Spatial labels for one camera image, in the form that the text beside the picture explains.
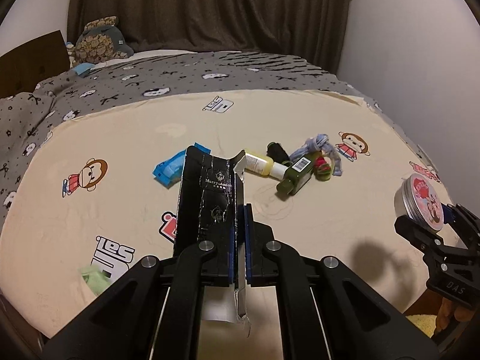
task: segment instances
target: green bottle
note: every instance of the green bottle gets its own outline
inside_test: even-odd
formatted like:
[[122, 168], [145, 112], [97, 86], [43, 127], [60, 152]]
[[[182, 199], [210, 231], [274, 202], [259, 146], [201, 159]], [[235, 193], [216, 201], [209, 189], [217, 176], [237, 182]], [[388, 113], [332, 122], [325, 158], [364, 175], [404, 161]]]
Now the green bottle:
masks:
[[283, 180], [277, 184], [277, 191], [282, 195], [295, 195], [314, 172], [314, 164], [319, 153], [305, 154], [285, 171]]

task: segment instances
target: brown curtain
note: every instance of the brown curtain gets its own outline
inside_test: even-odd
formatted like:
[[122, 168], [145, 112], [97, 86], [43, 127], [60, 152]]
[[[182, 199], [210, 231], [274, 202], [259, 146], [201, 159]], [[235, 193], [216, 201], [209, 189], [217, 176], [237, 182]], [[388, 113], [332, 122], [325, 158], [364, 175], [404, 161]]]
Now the brown curtain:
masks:
[[116, 15], [135, 52], [258, 50], [336, 72], [349, 0], [70, 0], [68, 40]]

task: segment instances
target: metal bolt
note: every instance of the metal bolt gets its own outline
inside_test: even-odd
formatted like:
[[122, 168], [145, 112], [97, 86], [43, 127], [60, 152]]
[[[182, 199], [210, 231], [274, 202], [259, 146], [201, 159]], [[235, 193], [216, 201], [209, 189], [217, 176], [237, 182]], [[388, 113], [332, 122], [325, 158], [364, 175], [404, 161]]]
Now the metal bolt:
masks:
[[327, 268], [337, 268], [338, 267], [338, 260], [335, 257], [328, 256], [325, 257], [323, 263]]
[[266, 246], [269, 251], [278, 251], [282, 247], [282, 244], [278, 241], [268, 241]]
[[214, 244], [212, 241], [200, 241], [198, 244], [198, 247], [203, 250], [203, 251], [211, 251], [214, 247]]
[[142, 266], [145, 268], [151, 268], [155, 266], [157, 259], [154, 256], [145, 256], [142, 258]]

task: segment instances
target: bed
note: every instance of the bed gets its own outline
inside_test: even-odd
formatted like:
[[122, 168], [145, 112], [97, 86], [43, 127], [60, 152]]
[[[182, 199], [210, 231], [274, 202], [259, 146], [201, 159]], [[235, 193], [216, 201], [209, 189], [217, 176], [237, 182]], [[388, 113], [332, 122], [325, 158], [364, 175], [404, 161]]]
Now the bed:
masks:
[[[399, 310], [418, 298], [428, 272], [394, 232], [393, 196], [416, 170], [450, 199], [428, 157], [373, 99], [303, 56], [234, 44], [142, 51], [135, 38], [131, 58], [0, 100], [0, 288], [32, 327], [52, 337], [95, 299], [83, 267], [110, 265], [114, 281], [146, 254], [171, 256], [179, 185], [167, 190], [151, 172], [194, 142], [230, 158], [271, 141], [292, 152], [317, 133], [337, 146], [345, 133], [361, 137], [369, 149], [342, 157], [342, 176], [282, 201], [274, 180], [247, 174], [245, 201], [278, 239], [308, 257], [336, 255]], [[98, 185], [71, 187], [95, 164]], [[447, 226], [441, 235], [458, 243]], [[222, 358], [223, 347], [282, 358], [275, 291], [247, 288], [247, 299], [250, 323], [237, 323], [231, 293], [207, 290], [199, 358]]]

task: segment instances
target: white bottle cap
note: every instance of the white bottle cap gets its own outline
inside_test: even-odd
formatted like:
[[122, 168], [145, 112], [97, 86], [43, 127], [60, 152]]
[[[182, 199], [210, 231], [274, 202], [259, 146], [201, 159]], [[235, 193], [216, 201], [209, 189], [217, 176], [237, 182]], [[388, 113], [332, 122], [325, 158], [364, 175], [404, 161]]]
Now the white bottle cap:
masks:
[[274, 162], [272, 170], [270, 171], [270, 176], [272, 176], [274, 179], [277, 180], [283, 180], [283, 175], [285, 174], [285, 171], [288, 169], [285, 165], [282, 165], [281, 163]]

